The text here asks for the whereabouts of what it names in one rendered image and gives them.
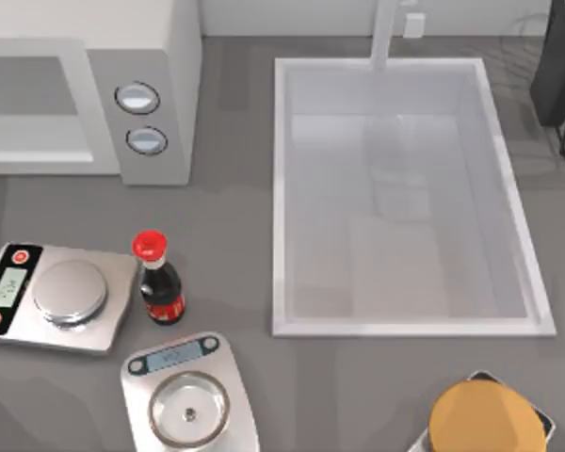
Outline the tall white tap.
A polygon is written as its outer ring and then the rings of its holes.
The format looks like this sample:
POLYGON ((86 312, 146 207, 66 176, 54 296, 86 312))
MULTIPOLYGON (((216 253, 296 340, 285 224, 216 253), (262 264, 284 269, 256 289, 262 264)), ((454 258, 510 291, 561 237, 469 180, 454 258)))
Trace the tall white tap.
POLYGON ((419 0, 377 0, 370 51, 370 65, 373 71, 381 72, 385 68, 397 10, 410 8, 418 2, 419 0))

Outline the silver scale with glass plate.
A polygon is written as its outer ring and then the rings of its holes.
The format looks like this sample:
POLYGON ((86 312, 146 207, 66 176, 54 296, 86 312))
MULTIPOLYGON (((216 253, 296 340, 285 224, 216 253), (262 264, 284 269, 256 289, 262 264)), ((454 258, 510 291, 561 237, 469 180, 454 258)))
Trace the silver scale with glass plate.
POLYGON ((135 452, 262 452, 229 341, 194 333, 121 365, 135 452))

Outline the dark soda bottle red cap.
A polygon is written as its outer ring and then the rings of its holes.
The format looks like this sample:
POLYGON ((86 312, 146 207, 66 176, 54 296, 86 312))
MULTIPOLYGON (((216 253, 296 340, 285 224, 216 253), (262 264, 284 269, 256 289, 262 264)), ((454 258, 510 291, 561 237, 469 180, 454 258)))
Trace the dark soda bottle red cap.
POLYGON ((168 239, 158 230, 143 230, 132 241, 141 263, 138 288, 149 318, 162 326, 177 323, 185 313, 181 278, 167 258, 168 239))

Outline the silver scale with black panel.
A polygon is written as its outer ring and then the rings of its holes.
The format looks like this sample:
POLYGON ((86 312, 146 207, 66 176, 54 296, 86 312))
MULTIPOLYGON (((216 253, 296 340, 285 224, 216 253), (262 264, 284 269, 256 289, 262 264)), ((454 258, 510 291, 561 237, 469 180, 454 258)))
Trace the silver scale with black panel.
POLYGON ((0 341, 106 354, 133 298, 127 254, 9 242, 0 249, 0 341))

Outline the pale microwave oven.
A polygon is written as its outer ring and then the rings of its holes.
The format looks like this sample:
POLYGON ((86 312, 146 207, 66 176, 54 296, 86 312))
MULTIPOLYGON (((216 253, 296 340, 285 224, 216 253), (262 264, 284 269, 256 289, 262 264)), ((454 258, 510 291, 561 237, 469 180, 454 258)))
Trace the pale microwave oven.
POLYGON ((201 70, 198 0, 0 0, 0 174, 187 184, 201 70), (135 81, 157 90, 153 113, 117 105, 135 81), (127 146, 145 126, 167 136, 164 152, 127 146))

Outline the white sink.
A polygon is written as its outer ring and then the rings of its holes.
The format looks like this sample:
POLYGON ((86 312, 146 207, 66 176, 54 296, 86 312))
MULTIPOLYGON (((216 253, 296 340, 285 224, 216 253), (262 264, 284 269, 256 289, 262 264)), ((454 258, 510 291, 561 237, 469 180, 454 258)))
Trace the white sink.
POLYGON ((556 334, 481 59, 274 77, 274 335, 556 334))

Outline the scale with orange round plate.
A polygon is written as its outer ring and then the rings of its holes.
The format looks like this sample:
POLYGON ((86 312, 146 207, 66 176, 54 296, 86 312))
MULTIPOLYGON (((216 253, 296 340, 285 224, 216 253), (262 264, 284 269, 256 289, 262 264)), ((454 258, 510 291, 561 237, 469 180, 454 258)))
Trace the scale with orange round plate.
POLYGON ((547 452, 555 421, 487 370, 444 389, 406 452, 547 452))

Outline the round microwave knob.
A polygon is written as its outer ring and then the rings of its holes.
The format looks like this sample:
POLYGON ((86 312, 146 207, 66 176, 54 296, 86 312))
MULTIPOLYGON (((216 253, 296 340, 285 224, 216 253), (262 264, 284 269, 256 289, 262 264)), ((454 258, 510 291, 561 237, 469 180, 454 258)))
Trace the round microwave knob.
POLYGON ((168 138, 159 129, 145 126, 130 130, 125 138, 127 146, 142 155, 156 155, 168 148, 168 138))
POLYGON ((114 98, 122 110, 132 115, 148 115, 160 106, 157 90, 138 81, 117 87, 114 98))

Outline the white wall socket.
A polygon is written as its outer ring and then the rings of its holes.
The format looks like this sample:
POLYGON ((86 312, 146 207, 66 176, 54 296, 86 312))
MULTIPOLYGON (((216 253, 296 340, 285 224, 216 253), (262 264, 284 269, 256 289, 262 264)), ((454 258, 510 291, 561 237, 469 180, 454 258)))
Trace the white wall socket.
POLYGON ((405 39, 420 39, 425 35, 427 15, 422 12, 406 14, 403 37, 405 39))

